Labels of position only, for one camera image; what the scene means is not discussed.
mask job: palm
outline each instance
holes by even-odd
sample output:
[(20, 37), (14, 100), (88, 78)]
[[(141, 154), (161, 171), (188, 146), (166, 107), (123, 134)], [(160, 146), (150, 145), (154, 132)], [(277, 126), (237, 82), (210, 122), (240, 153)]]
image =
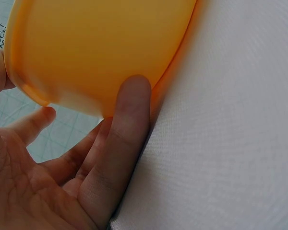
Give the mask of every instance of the palm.
[[(9, 85), (0, 69), (0, 91)], [(0, 128), (0, 229), (104, 229), (148, 131), (149, 89), (143, 78), (129, 80), (113, 120), (104, 120), (63, 156), (42, 164), (33, 161), (26, 146), (52, 122), (53, 109)]]

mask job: knuckle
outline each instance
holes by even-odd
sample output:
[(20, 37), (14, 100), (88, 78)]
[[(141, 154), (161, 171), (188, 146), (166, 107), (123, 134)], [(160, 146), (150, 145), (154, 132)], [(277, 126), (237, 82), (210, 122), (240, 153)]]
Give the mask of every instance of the knuckle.
[(132, 138), (128, 138), (122, 132), (119, 132), (114, 129), (111, 131), (111, 135), (117, 142), (119, 142), (121, 145), (127, 148), (127, 150), (132, 150), (137, 147), (137, 143), (133, 141)]
[(98, 167), (94, 167), (91, 171), (94, 175), (96, 183), (102, 186), (103, 189), (106, 189), (108, 192), (117, 192), (118, 188), (115, 186), (115, 183), (106, 176), (102, 170)]

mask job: orange plastic container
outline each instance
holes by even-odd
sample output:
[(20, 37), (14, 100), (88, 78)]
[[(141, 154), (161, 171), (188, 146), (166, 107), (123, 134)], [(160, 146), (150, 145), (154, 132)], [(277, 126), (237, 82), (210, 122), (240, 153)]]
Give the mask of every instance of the orange plastic container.
[(112, 116), (122, 82), (155, 87), (196, 0), (16, 0), (5, 38), (11, 81), (42, 106)]

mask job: skin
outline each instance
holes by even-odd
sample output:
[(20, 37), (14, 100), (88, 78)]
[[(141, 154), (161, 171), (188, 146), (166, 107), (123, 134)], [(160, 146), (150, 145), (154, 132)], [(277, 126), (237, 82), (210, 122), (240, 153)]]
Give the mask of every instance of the skin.
[[(12, 87), (0, 51), (0, 91)], [(146, 78), (127, 79), (113, 118), (41, 164), (26, 147), (54, 120), (54, 109), (0, 128), (0, 229), (105, 229), (147, 136), (150, 96)]]

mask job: white textured surface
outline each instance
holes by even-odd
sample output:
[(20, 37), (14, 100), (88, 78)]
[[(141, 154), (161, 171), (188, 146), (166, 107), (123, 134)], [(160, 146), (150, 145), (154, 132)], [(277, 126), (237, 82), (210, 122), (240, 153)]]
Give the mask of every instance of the white textured surface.
[[(6, 25), (14, 0), (0, 0), (0, 24)], [(29, 114), (40, 106), (18, 89), (0, 93), (0, 127)], [(54, 123), (42, 132), (28, 147), (37, 162), (47, 161), (62, 155), (81, 140), (99, 122), (98, 118), (53, 106), (57, 111)]]
[(288, 230), (288, 0), (202, 16), (115, 230)]

